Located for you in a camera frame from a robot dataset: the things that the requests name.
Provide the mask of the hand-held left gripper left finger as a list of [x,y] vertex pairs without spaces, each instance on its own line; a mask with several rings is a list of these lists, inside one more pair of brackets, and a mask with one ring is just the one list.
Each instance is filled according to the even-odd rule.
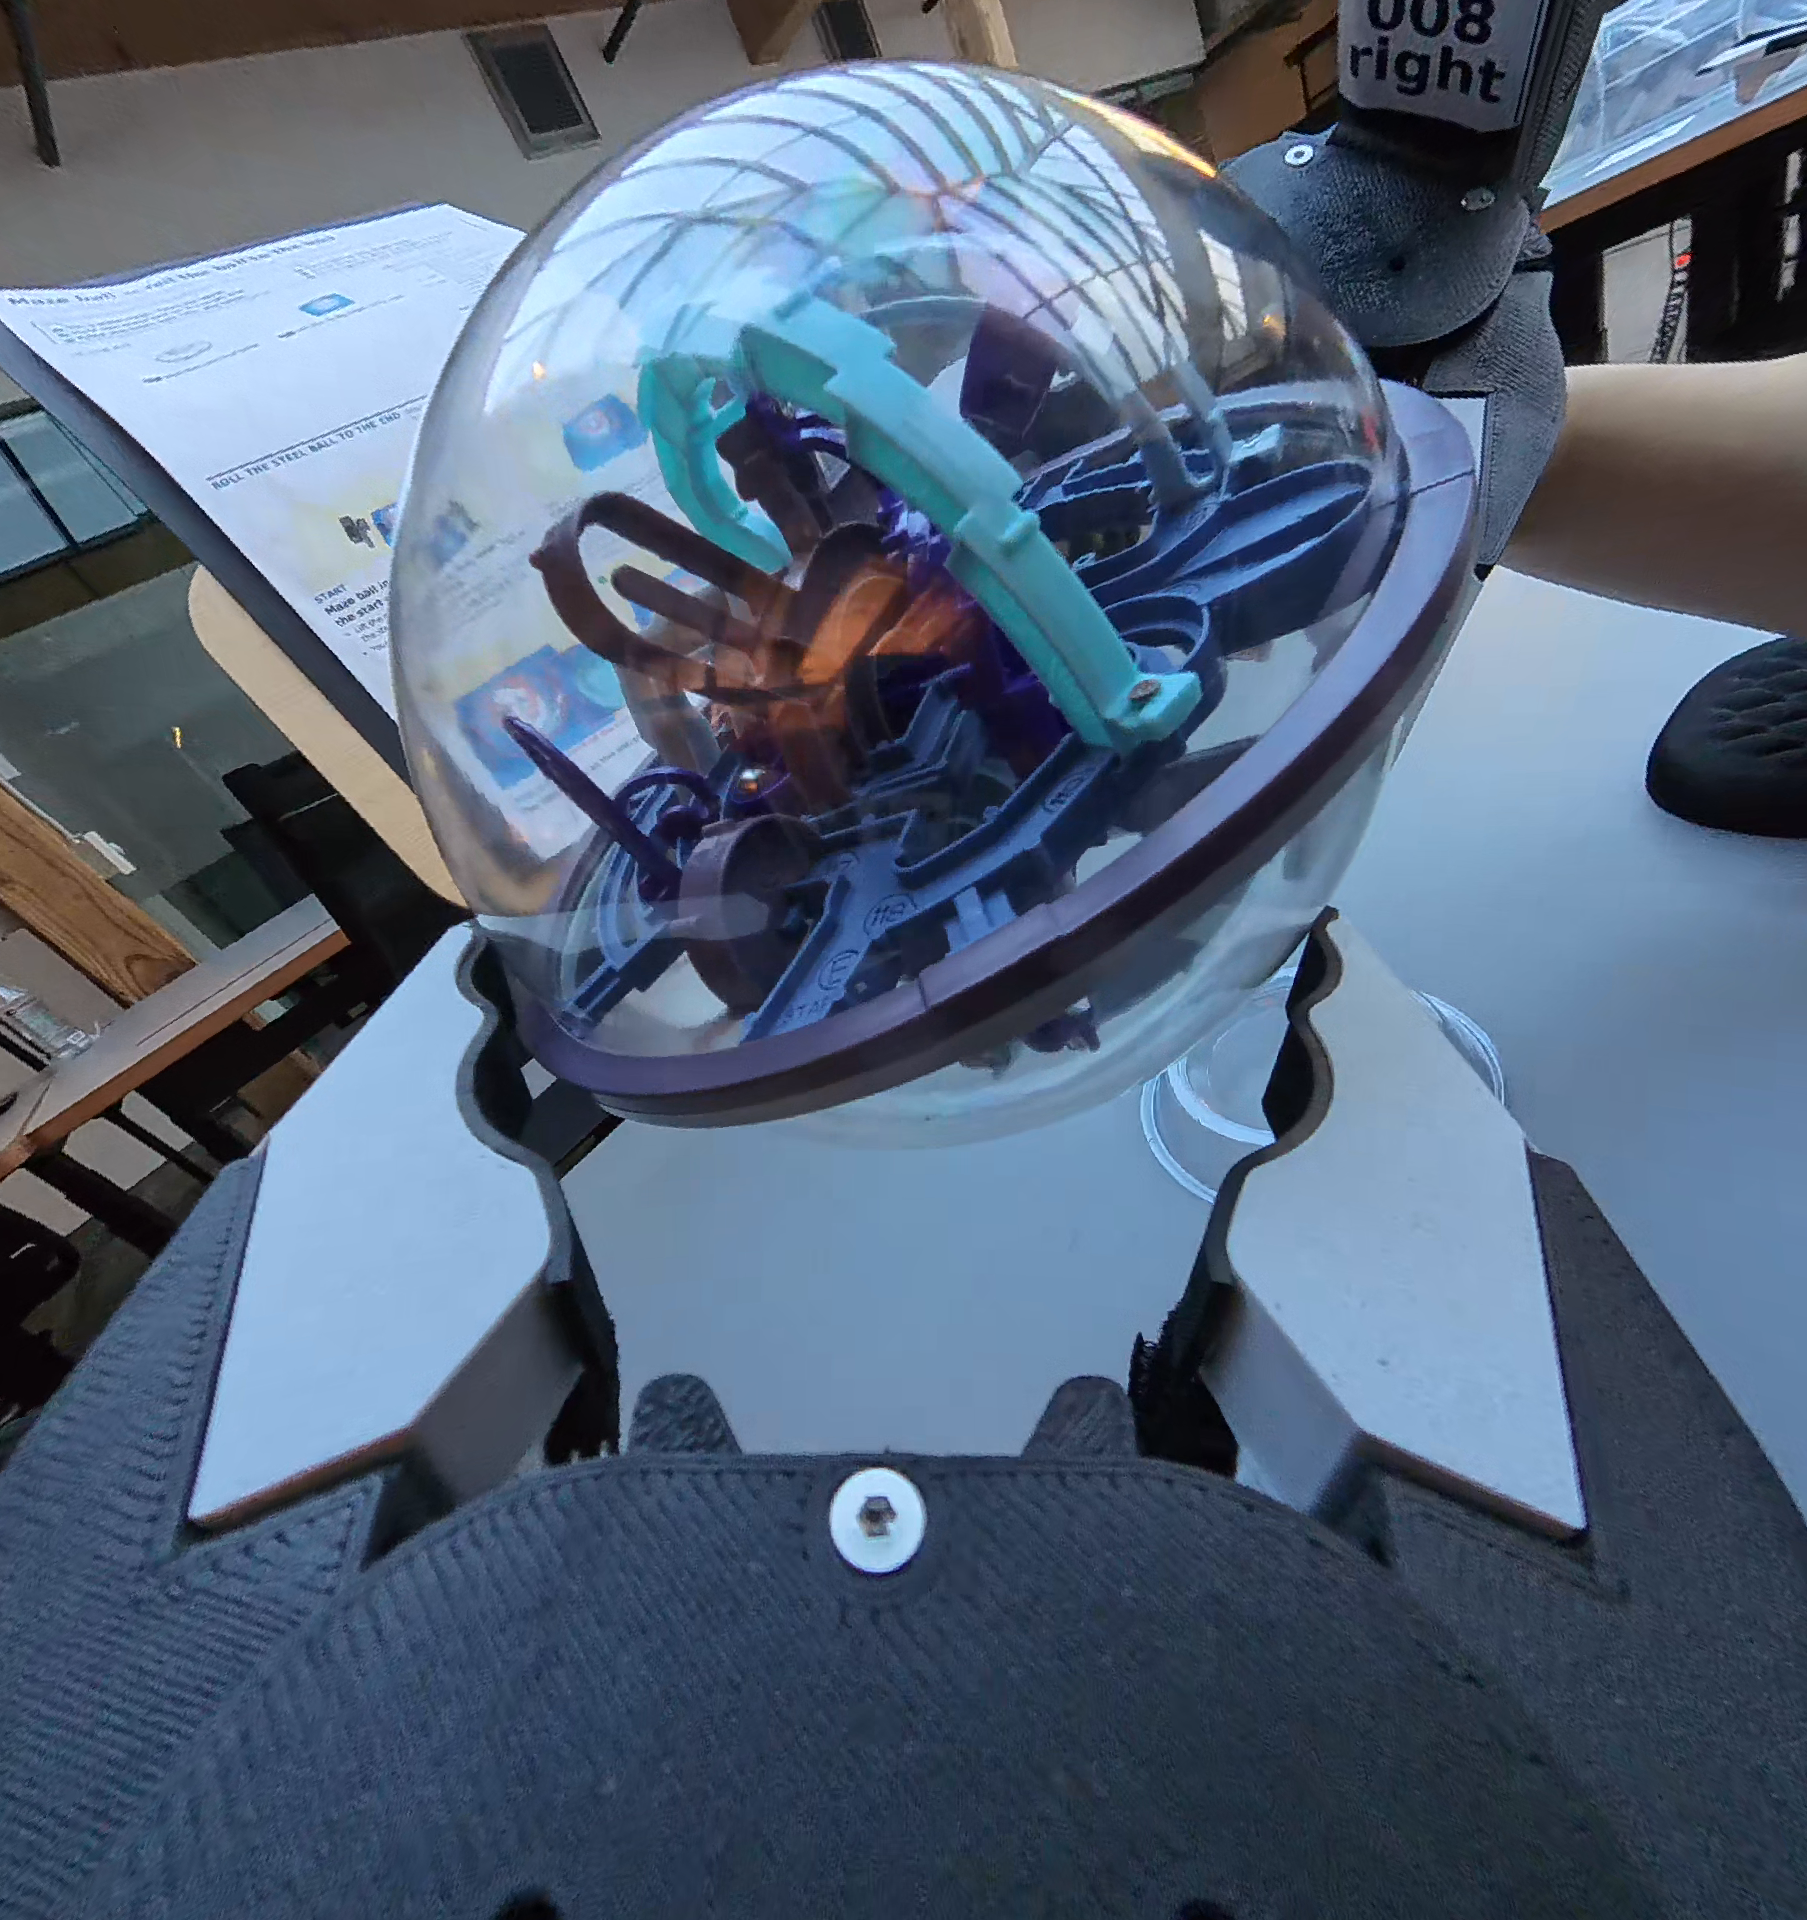
[[618,1451],[617,1333],[560,1172],[605,1119],[533,1089],[497,952],[457,927],[266,1138],[189,1521],[384,1467],[459,1507]]

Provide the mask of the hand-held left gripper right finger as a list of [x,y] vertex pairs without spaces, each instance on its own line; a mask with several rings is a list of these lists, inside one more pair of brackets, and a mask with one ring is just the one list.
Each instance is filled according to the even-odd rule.
[[1327,910],[1189,1286],[1130,1361],[1148,1456],[1335,1519],[1389,1472],[1549,1541],[1586,1530],[1528,1141]]

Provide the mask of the wooden side table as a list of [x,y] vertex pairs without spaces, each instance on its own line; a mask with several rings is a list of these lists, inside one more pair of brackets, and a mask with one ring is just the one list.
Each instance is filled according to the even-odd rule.
[[17,1091],[0,1117],[0,1184],[346,949],[346,932],[304,900],[119,1013],[85,1053]]

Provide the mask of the clear plastic ball stand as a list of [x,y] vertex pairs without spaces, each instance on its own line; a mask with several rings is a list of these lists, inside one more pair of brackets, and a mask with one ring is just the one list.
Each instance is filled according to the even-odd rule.
[[1155,1162],[1215,1199],[1254,1156],[1296,1156],[1330,1195],[1510,1154],[1523,1132],[1483,1032],[1371,949],[1298,954],[1148,1083]]

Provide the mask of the wall vent grille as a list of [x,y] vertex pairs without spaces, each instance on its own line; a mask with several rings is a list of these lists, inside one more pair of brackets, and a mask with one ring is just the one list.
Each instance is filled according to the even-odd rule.
[[601,144],[603,134],[545,24],[474,30],[463,34],[463,45],[523,157],[549,159]]

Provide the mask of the clear plastic maze ball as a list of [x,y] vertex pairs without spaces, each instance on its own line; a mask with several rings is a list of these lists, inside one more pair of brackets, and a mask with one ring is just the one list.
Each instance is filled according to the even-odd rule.
[[1279,230],[1128,113],[864,61],[508,259],[389,577],[411,783],[530,1057],[931,1144],[1169,1069],[1302,949],[1473,585]]

